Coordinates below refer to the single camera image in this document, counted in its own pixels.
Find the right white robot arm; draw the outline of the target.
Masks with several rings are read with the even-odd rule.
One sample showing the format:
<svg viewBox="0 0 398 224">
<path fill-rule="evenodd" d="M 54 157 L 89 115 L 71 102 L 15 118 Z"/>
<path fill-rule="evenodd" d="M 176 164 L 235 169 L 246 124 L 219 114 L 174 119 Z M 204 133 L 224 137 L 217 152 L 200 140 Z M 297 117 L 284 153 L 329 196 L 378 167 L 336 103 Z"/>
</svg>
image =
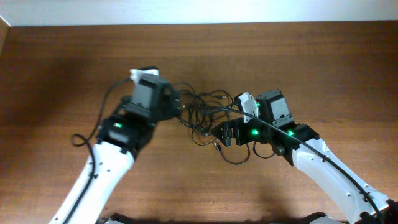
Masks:
<svg viewBox="0 0 398 224">
<path fill-rule="evenodd" d="M 241 118 L 211 130 L 224 146 L 269 144 L 273 153 L 309 176 L 350 223 L 397 223 L 397 202 L 371 187 L 341 162 L 309 125 L 296 123 L 280 90 L 235 98 Z"/>
</svg>

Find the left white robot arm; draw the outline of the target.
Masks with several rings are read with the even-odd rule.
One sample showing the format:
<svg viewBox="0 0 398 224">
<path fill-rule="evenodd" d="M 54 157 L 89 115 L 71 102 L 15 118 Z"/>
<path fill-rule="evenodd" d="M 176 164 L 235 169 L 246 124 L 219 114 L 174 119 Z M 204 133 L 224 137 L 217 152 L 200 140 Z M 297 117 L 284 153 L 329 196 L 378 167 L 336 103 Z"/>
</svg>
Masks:
<svg viewBox="0 0 398 224">
<path fill-rule="evenodd" d="M 180 116 L 178 90 L 155 67 L 132 69 L 131 95 L 95 127 L 85 166 L 51 223 L 95 223 L 141 149 L 152 139 L 156 124 Z"/>
</svg>

